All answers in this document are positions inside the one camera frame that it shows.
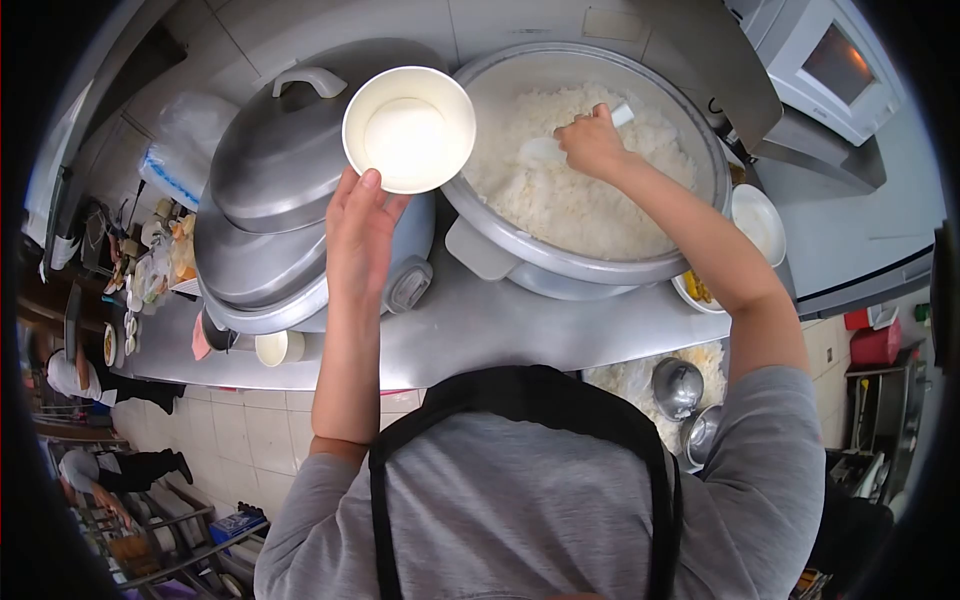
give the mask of microwave oven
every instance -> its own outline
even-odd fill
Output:
[[[860,146],[904,100],[851,0],[727,0],[784,104]]]

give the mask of metal bowl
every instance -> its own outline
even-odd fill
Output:
[[[654,403],[672,421],[681,421],[693,414],[704,396],[704,376],[692,363],[679,358],[664,358],[652,377]]]
[[[702,467],[707,462],[707,456],[713,447],[713,438],[720,426],[721,406],[722,404],[711,404],[697,413],[696,417],[684,421],[681,427],[681,446],[686,460],[694,467]]]

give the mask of black pants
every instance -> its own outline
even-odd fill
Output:
[[[158,381],[144,381],[143,379],[130,379],[123,375],[111,372],[107,363],[104,362],[104,352],[102,348],[84,346],[84,354],[87,360],[93,365],[93,370],[97,372],[97,379],[100,380],[100,389],[117,391],[117,402],[130,399],[132,397],[150,400],[167,414],[174,410],[174,398],[183,396],[184,386],[176,383],[162,383]]]
[[[162,452],[114,454],[120,472],[100,469],[97,482],[108,492],[146,492],[157,479],[177,470],[177,455],[170,448]]]

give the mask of cooked white rice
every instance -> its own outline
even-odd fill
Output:
[[[551,136],[601,102],[613,109],[626,100],[598,84],[522,94],[498,123],[479,128],[464,175],[500,216],[554,246],[617,260],[669,252],[673,242],[616,188],[565,163],[521,164],[517,159],[524,142]],[[696,165],[680,150],[676,128],[659,110],[636,99],[630,108],[636,118],[619,129],[627,150],[693,189]]]

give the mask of red container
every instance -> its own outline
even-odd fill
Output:
[[[892,365],[900,351],[900,319],[882,329],[860,329],[850,340],[850,359],[855,365]]]
[[[848,331],[870,327],[872,325],[872,323],[870,323],[870,309],[861,308],[860,310],[847,313],[843,316],[843,325]]]

